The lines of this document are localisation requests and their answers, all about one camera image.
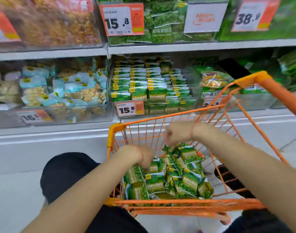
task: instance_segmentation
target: orange shopping cart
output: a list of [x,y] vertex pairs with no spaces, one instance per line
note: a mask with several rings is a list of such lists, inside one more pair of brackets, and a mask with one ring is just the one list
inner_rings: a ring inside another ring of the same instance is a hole
[[[119,147],[125,144],[146,144],[155,151],[156,156],[165,155],[162,148],[164,146],[164,128],[172,121],[202,121],[211,123],[226,133],[237,137],[242,142],[244,138],[235,127],[234,123],[228,116],[228,111],[233,106],[239,107],[248,121],[259,132],[262,138],[268,143],[273,152],[278,158],[288,165],[286,159],[280,154],[278,149],[270,142],[269,138],[262,132],[258,125],[252,120],[248,113],[242,108],[238,100],[233,99],[236,90],[246,88],[255,83],[258,83],[264,89],[269,91],[273,96],[278,98],[288,109],[296,115],[296,97],[289,91],[283,88],[280,84],[275,82],[271,76],[265,71],[251,74],[247,77],[240,78],[227,85],[221,93],[211,102],[206,108],[190,110],[181,113],[164,115],[153,118],[146,118],[143,120],[118,123],[112,125],[109,129],[108,136],[108,158],[111,153],[114,153]],[[239,88],[234,89],[229,94],[224,92],[232,85],[238,85]],[[219,105],[213,106],[216,100],[221,99]],[[261,209],[265,206],[257,199],[245,199],[236,193],[246,191],[245,188],[238,190],[231,190],[227,184],[232,180],[223,179],[223,175],[219,171],[217,160],[209,149],[202,144],[190,141],[189,145],[193,145],[197,150],[198,156],[206,156],[206,159],[211,159],[212,163],[218,172],[220,186],[219,190],[215,191],[212,199],[209,200],[195,200],[195,199],[175,199],[175,200],[123,200],[122,185],[120,189],[115,188],[111,198],[105,202],[106,205],[120,206],[127,209],[133,216],[137,214],[155,214],[155,215],[193,215],[201,217],[213,217],[221,221],[228,222],[230,219],[226,214],[227,211]]]

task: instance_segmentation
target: barcode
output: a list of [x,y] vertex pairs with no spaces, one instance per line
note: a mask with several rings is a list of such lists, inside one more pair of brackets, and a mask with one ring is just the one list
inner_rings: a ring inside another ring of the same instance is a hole
[[114,31],[114,30],[109,30],[109,34],[126,34],[126,33],[132,33],[130,29],[127,30],[121,30],[121,31]]

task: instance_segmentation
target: hand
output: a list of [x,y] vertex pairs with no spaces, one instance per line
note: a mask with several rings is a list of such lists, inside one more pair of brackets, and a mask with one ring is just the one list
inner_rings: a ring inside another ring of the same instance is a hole
[[191,129],[194,121],[171,122],[165,128],[164,141],[168,146],[192,140]]

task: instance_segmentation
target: white shelf base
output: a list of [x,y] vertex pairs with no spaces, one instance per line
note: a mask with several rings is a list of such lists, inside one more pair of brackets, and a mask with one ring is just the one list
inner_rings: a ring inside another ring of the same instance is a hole
[[162,45],[131,45],[131,46],[109,46],[109,55],[153,53],[153,52],[175,52],[192,50],[224,50],[240,48],[260,48],[277,46],[296,46],[296,39],[277,39],[261,41],[240,42],[212,42],[212,43],[176,43]]

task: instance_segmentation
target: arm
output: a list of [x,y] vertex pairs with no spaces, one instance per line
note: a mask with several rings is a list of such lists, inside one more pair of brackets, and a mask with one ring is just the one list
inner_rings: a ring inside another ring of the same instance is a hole
[[21,233],[84,233],[104,201],[136,163],[150,167],[153,151],[125,145],[39,213]]
[[205,145],[268,209],[296,232],[296,169],[207,123],[174,122],[169,145],[196,140]]

